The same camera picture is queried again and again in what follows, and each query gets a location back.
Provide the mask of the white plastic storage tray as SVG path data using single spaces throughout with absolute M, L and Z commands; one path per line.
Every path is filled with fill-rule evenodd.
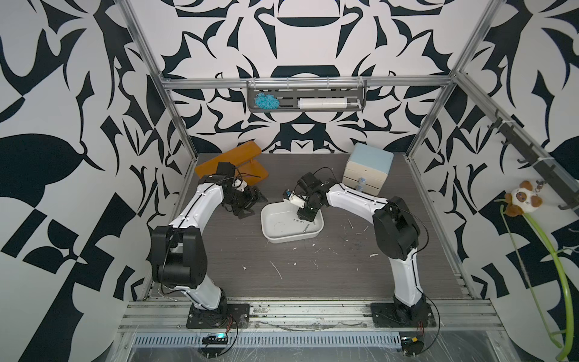
M 272 244 L 316 238 L 324 229 L 324 218 L 319 211 L 313 222 L 300 220 L 298 207 L 288 202 L 265 205 L 261 211 L 262 234 Z

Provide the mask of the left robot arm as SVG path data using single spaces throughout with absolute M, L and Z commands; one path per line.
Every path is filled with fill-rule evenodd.
M 192 301 L 191 318 L 217 326 L 229 319 L 226 293 L 208 276 L 203 231 L 219 206 L 244 219 L 255 214 L 253 206 L 266 198 L 251 181 L 264 176 L 238 170 L 220 162 L 216 172 L 203 175 L 195 194 L 181 214 L 167 226 L 152 232 L 152 280 L 163 297 L 181 295 Z

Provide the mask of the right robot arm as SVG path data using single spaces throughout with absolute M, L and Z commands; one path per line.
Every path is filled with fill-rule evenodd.
M 427 310 L 416 262 L 420 229 L 403 199 L 365 195 L 332 178 L 322 181 L 314 173 L 306 173 L 296 186 L 301 191 L 288 189 L 283 199 L 297 206 L 300 220 L 312 222 L 321 208 L 333 207 L 372 224 L 378 248 L 391 264 L 393 307 L 398 320 L 411 321 Z

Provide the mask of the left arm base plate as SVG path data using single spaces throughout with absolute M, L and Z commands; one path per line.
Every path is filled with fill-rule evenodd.
M 247 303 L 235 303 L 226 306 L 224 311 L 198 309 L 192 305 L 189 312 L 187 329 L 225 329 L 231 326 L 236 328 L 246 328 L 250 320 L 250 305 Z

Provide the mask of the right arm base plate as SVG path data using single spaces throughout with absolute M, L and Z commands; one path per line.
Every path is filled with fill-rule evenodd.
M 431 305 L 424 301 L 412 307 L 394 302 L 371 303 L 370 312 L 374 327 L 378 328 L 437 326 Z

